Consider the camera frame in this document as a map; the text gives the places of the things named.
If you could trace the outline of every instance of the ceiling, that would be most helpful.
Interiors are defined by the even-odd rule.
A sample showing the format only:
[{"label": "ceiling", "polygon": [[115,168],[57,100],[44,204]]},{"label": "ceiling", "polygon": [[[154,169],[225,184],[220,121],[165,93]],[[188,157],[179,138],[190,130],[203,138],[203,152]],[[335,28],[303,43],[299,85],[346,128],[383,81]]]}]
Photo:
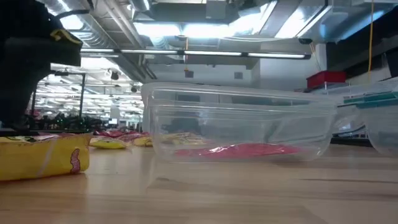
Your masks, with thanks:
[{"label": "ceiling", "polygon": [[[53,14],[90,8],[87,0],[40,1]],[[145,6],[145,1],[148,0],[93,0],[94,9],[90,14],[69,16],[61,22],[84,42],[84,48],[91,49],[303,54],[311,53],[311,50],[309,45],[301,44],[299,38],[312,39],[315,43],[339,42],[366,27],[371,15],[370,0],[153,0],[147,5],[149,10],[138,10]],[[375,0],[374,20],[395,7],[395,4],[385,2],[391,1]],[[124,113],[140,113],[143,105],[139,92],[131,93],[130,89],[139,83],[158,79],[156,74],[160,74],[164,66],[157,65],[244,65],[246,70],[251,70],[258,61],[251,57],[216,55],[184,57],[118,53],[82,56],[103,58],[94,67],[86,64],[83,68],[67,69],[83,69],[88,74],[87,83],[90,84],[120,86],[86,87],[83,111],[100,111],[102,116],[106,115],[110,105],[119,105]],[[183,74],[183,70],[178,68],[178,72]],[[65,67],[55,65],[54,69],[64,70]],[[111,81],[109,69],[119,72],[118,81]],[[59,77],[54,76],[42,81],[38,94],[47,96],[37,100],[39,106],[46,110],[62,110],[65,106],[76,108],[81,87],[79,89],[79,85],[74,84],[81,82],[81,76],[63,78],[71,85],[46,85],[45,82],[61,82]],[[62,95],[68,96],[67,101],[61,102]]]},{"label": "ceiling", "polygon": [[[88,9],[86,0],[41,0],[53,13]],[[94,0],[90,15],[65,18],[64,26],[81,38],[86,47],[114,49],[189,49],[210,51],[290,52],[303,50],[297,39],[337,42],[370,23],[368,0],[158,0],[149,1],[149,10],[139,11],[148,0]],[[374,19],[389,12],[395,4],[376,0]],[[81,24],[76,26],[76,19]],[[186,39],[176,35],[185,35]],[[286,47],[280,39],[291,39]],[[192,56],[149,56],[145,59],[124,54],[114,59],[133,80],[146,82],[155,74],[143,68],[146,63],[195,63],[246,65],[256,59]]]}]

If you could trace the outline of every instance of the black object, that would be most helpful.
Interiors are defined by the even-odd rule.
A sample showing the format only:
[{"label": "black object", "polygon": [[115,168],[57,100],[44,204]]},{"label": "black object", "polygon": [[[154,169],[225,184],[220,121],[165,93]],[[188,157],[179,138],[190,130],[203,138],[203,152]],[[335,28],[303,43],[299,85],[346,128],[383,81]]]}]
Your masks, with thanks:
[{"label": "black object", "polygon": [[112,80],[118,80],[119,79],[119,75],[117,72],[112,71],[112,75],[111,75],[111,79]]},{"label": "black object", "polygon": [[312,39],[308,39],[308,38],[299,38],[298,41],[300,42],[300,44],[311,44],[312,43]]},{"label": "black object", "polygon": [[50,63],[80,66],[82,42],[35,0],[2,0],[0,26],[0,120],[17,129]]}]

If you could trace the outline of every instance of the light fixture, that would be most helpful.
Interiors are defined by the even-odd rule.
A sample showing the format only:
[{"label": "light fixture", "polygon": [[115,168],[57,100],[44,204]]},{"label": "light fixture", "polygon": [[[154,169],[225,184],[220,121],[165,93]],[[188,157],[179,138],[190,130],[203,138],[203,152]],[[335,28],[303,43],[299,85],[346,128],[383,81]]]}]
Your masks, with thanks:
[{"label": "light fixture", "polygon": [[[68,5],[64,1],[58,0],[58,3],[62,5],[64,10],[71,11],[71,9],[68,7]],[[47,10],[49,13],[53,14],[54,16],[57,15],[53,10],[51,10],[49,8],[47,8]],[[60,22],[62,23],[63,28],[65,28],[67,30],[68,29],[79,30],[79,29],[83,28],[83,26],[84,26],[84,23],[82,23],[82,21],[76,15],[70,15],[67,17],[63,17],[60,19]]]},{"label": "light fixture", "polygon": [[81,66],[82,68],[102,68],[102,69],[109,69],[114,68],[119,70],[119,65],[109,61],[108,59],[101,57],[101,58],[88,58],[82,57],[81,58]]},{"label": "light fixture", "polygon": [[82,53],[113,53],[113,49],[81,49]]},{"label": "light fixture", "polygon": [[260,10],[262,12],[262,16],[261,16],[260,21],[253,27],[253,30],[252,30],[251,34],[259,34],[261,32],[262,28],[264,27],[264,25],[268,21],[269,16],[274,11],[274,8],[275,8],[277,3],[278,3],[278,1],[272,1],[272,2],[270,2],[268,4],[265,4],[265,5],[260,7]]},{"label": "light fixture", "polygon": [[176,55],[176,50],[121,50],[122,53]]},{"label": "light fixture", "polygon": [[210,52],[201,50],[186,50],[187,55],[217,55],[217,56],[241,56],[241,52]]},{"label": "light fixture", "polygon": [[308,25],[304,27],[298,34],[297,37],[303,36],[311,27],[313,27],[328,11],[332,9],[332,6],[327,6],[321,13],[319,13]]},{"label": "light fixture", "polygon": [[[38,85],[53,85],[53,86],[80,86],[80,83],[46,83],[46,82],[39,82]],[[85,84],[85,86],[92,86],[92,87],[121,87],[118,84]]]},{"label": "light fixture", "polygon": [[312,0],[303,0],[280,28],[275,38],[283,39],[295,37],[323,8],[325,8],[325,6],[314,6],[312,4]]},{"label": "light fixture", "polygon": [[193,38],[222,38],[233,35],[226,24],[187,24],[182,34]]},{"label": "light fixture", "polygon": [[124,49],[120,50],[125,54],[162,54],[162,55],[214,55],[214,56],[235,56],[235,57],[258,57],[258,58],[291,58],[307,59],[306,54],[282,54],[282,53],[247,53],[247,52],[214,52],[205,50],[151,50],[151,49]]},{"label": "light fixture", "polygon": [[85,86],[98,86],[98,87],[120,87],[120,85],[112,85],[112,84],[86,84]]},{"label": "light fixture", "polygon": [[116,58],[119,57],[119,55],[111,55],[111,54],[81,54],[82,57],[112,57],[112,58]]},{"label": "light fixture", "polygon": [[43,85],[43,86],[47,86],[47,85],[70,86],[69,83],[47,83],[47,82],[39,82],[38,85]]},{"label": "light fixture", "polygon": [[302,55],[302,54],[300,55],[300,54],[248,53],[248,57],[303,59],[303,58],[305,58],[305,55]]},{"label": "light fixture", "polygon": [[84,23],[76,15],[70,15],[60,19],[63,28],[66,30],[80,30],[83,28]]},{"label": "light fixture", "polygon": [[176,24],[154,24],[135,22],[134,26],[140,35],[148,37],[165,37],[180,35],[180,28]]}]

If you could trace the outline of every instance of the yellow snack bag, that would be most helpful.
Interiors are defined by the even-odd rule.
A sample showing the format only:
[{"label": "yellow snack bag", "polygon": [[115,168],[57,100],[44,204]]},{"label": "yellow snack bag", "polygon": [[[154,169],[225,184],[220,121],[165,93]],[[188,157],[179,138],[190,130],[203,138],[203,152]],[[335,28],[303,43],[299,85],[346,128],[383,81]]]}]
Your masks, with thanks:
[{"label": "yellow snack bag", "polygon": [[152,138],[150,136],[136,138],[133,144],[140,147],[152,147]]},{"label": "yellow snack bag", "polygon": [[124,149],[127,147],[127,143],[109,137],[96,137],[91,139],[90,146],[100,149]]},{"label": "yellow snack bag", "polygon": [[0,138],[0,180],[31,179],[87,170],[92,134]]}]

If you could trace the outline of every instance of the table surface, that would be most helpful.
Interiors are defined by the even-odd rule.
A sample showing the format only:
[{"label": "table surface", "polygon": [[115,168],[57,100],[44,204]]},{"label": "table surface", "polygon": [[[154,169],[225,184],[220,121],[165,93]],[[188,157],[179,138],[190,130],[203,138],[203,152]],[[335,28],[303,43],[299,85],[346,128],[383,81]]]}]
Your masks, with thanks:
[{"label": "table surface", "polygon": [[398,159],[334,145],[304,163],[173,164],[92,150],[83,174],[0,183],[1,223],[398,223]]}]

